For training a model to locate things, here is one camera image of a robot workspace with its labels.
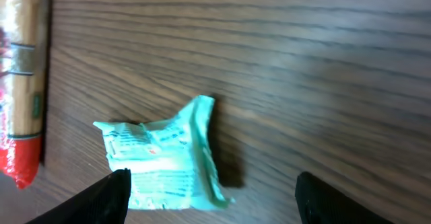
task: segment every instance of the turquoise wrapper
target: turquoise wrapper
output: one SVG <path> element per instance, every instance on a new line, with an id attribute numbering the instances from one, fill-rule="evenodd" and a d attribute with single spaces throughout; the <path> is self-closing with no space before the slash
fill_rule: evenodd
<path id="1" fill-rule="evenodd" d="M 174 118 L 145 124 L 95 122 L 112 171 L 131 170 L 130 209 L 225 209 L 207 132 L 214 99 L 198 96 Z"/>

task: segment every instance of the snack package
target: snack package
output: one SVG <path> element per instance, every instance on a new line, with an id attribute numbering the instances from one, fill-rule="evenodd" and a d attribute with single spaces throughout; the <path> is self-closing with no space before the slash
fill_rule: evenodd
<path id="1" fill-rule="evenodd" d="M 36 176 L 43 126 L 48 0 L 0 0 L 0 171 Z"/>
<path id="2" fill-rule="evenodd" d="M 131 170 L 130 209 L 226 208 L 208 146 L 214 99 L 199 96 L 174 118 L 145 124 L 95 122 L 112 171 Z"/>

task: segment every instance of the candy wrapper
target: candy wrapper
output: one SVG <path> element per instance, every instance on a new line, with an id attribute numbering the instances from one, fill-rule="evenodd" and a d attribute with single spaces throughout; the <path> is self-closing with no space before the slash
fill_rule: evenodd
<path id="1" fill-rule="evenodd" d="M 0 171 L 36 176 L 43 126 L 48 0 L 0 0 Z"/>
<path id="2" fill-rule="evenodd" d="M 226 208 L 208 146 L 214 99 L 199 96 L 174 118 L 145 124 L 95 122 L 112 171 L 131 170 L 130 209 Z"/>

